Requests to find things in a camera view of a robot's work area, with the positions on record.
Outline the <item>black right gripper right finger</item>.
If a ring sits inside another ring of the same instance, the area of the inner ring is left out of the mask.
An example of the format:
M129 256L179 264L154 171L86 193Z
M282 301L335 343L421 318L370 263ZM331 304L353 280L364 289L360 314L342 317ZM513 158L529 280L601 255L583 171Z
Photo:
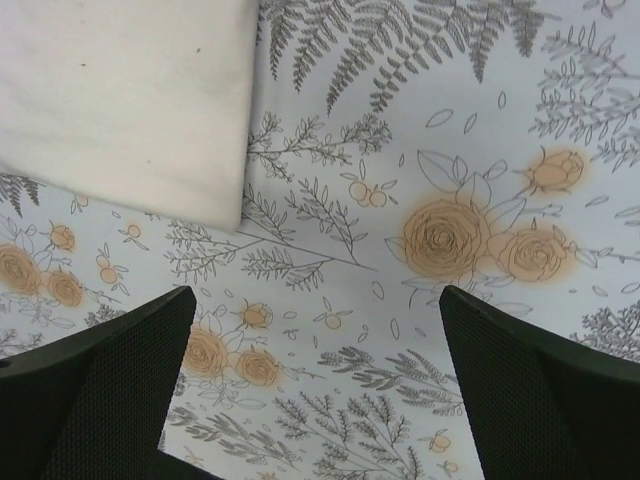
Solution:
M454 286L439 310L485 478L638 478L638 364Z

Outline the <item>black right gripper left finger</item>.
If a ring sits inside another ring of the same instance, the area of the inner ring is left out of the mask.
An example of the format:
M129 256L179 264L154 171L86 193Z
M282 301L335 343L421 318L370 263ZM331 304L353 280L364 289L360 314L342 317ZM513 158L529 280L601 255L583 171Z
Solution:
M2 478L195 478L159 448L195 310L179 287L3 359Z

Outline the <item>cream white t shirt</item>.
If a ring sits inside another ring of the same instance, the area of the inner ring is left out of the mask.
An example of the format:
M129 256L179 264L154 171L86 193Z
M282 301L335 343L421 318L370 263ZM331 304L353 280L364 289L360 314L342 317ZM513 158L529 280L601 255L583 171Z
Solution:
M231 232L255 1L5 1L1 168Z

